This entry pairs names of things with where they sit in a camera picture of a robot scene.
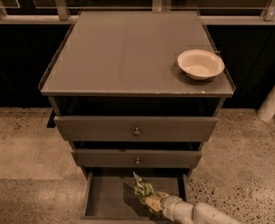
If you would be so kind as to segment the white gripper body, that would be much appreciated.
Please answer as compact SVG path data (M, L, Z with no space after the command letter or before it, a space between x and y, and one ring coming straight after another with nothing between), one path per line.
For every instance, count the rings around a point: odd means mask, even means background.
M161 211L165 218L178 224L192 224L192 205L177 196L164 198Z

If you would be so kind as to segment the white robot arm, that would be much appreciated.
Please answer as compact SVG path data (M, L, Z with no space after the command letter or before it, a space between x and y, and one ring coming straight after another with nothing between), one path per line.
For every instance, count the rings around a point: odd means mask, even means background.
M145 203L178 224L275 224L275 85L256 111L220 112L186 187L187 202L159 192Z

